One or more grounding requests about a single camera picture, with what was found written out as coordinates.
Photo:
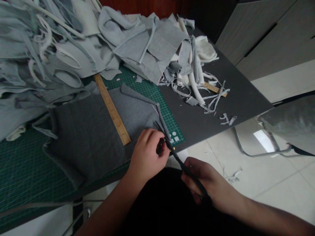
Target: cabinet door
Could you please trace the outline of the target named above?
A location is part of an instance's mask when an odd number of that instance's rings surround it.
[[[236,66],[249,80],[315,59],[315,1],[298,0]]]
[[[216,46],[236,65],[296,0],[264,0],[239,3]]]

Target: wooden ruler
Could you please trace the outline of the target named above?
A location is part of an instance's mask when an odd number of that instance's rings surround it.
[[[215,92],[215,93],[219,93],[220,92],[220,89],[218,87],[215,87],[209,83],[205,83],[203,85],[205,88],[209,89],[210,91],[212,92]]]
[[[117,130],[119,137],[122,141],[122,144],[125,146],[126,144],[131,142],[131,139],[130,139],[129,134],[126,130],[126,127],[124,126],[124,123],[122,122],[122,120],[118,114],[118,111],[117,111],[117,109],[116,109],[116,107],[112,101],[112,98],[110,97],[110,95],[106,89],[106,86],[103,82],[102,77],[99,74],[96,74],[96,75],[94,75],[94,79],[95,79],[95,82],[98,86],[99,91],[101,92],[101,95],[103,97],[105,105],[109,111],[109,114],[111,115],[111,118],[114,122],[116,130]]]

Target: person's left hand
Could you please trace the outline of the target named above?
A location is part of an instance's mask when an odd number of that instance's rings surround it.
[[[164,138],[164,134],[152,128],[140,134],[127,171],[136,181],[145,184],[165,167],[170,151],[164,142],[158,156],[156,149],[160,138]]]

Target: pile of fabric scraps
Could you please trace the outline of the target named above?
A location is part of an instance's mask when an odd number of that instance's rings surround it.
[[[98,93],[82,80],[97,73],[112,80],[122,61],[138,82],[158,84],[182,42],[189,44],[168,19],[122,15],[98,0],[0,1],[0,13],[0,141],[18,138],[48,108]]]
[[[178,17],[176,20],[172,14],[169,21],[174,26],[188,35],[186,25],[194,29],[194,21],[183,19]],[[219,59],[211,43],[208,42],[206,36],[199,36],[197,38],[192,35],[189,39],[183,40],[180,47],[173,55],[171,62],[164,71],[159,85],[171,85],[172,89],[177,92],[181,97],[186,97],[186,103],[195,106],[199,104],[205,109],[205,113],[213,113],[216,111],[216,107],[220,98],[229,92],[229,89],[225,89],[225,81],[221,84],[218,79],[210,73],[204,72],[202,66],[204,63],[208,63]],[[219,84],[220,91],[218,94],[202,97],[199,93],[199,89],[204,89],[210,92],[203,85],[209,83],[211,85]],[[188,90],[188,93],[184,93],[178,90],[178,87]],[[193,90],[195,97],[191,95],[191,89]],[[209,104],[206,104],[205,100],[212,98]]]

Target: hand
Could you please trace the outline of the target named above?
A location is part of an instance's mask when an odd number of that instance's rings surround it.
[[[140,134],[127,172],[136,181],[145,184],[165,167],[170,151],[164,142],[161,155],[157,155],[160,138],[164,138],[164,134],[152,128]]]
[[[245,197],[236,191],[210,164],[193,157],[187,157],[185,165],[199,178],[216,209],[234,215],[244,205]],[[203,194],[195,182],[185,173],[182,174],[181,179],[190,189],[195,202],[200,204],[199,195],[202,196]]]

